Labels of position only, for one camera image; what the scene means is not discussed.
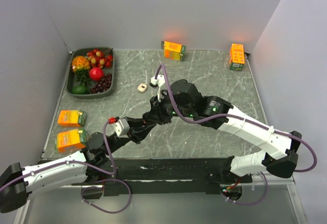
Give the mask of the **beige earbud charging case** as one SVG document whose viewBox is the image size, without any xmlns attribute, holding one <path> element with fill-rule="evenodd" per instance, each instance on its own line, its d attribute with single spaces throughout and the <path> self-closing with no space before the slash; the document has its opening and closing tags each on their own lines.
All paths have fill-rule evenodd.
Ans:
<svg viewBox="0 0 327 224">
<path fill-rule="evenodd" d="M 137 90 L 140 93 L 144 93 L 147 89 L 148 89 L 148 86 L 145 83 L 141 83 L 137 88 Z"/>
</svg>

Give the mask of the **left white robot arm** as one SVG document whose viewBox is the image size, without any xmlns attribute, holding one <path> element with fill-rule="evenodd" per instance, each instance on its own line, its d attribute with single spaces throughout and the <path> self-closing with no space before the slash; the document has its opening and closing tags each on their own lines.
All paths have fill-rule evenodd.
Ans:
<svg viewBox="0 0 327 224">
<path fill-rule="evenodd" d="M 1 175 L 1 213 L 9 213 L 24 206 L 37 194 L 66 185 L 93 185 L 104 181 L 117 182 L 117 166 L 113 152 L 129 142 L 140 143 L 156 126 L 143 119 L 110 118 L 103 127 L 114 125 L 115 132 L 94 133 L 86 146 L 58 160 L 22 167 L 10 165 Z"/>
</svg>

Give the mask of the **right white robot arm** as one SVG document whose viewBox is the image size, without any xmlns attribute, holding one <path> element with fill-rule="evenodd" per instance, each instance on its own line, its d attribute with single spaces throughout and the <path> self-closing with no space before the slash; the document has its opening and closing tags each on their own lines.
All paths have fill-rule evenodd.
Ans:
<svg viewBox="0 0 327 224">
<path fill-rule="evenodd" d="M 151 110 L 146 121 L 167 124 L 179 117 L 190 124 L 227 132 L 260 149 L 245 156 L 231 156 L 223 176 L 235 182 L 249 173 L 268 171 L 280 178 L 290 178 L 298 161 L 300 135 L 287 133 L 267 126 L 248 116 L 236 106 L 217 96 L 203 96 L 185 79 L 167 84 L 163 75 L 152 77 L 150 86 L 157 89 L 150 100 Z"/>
</svg>

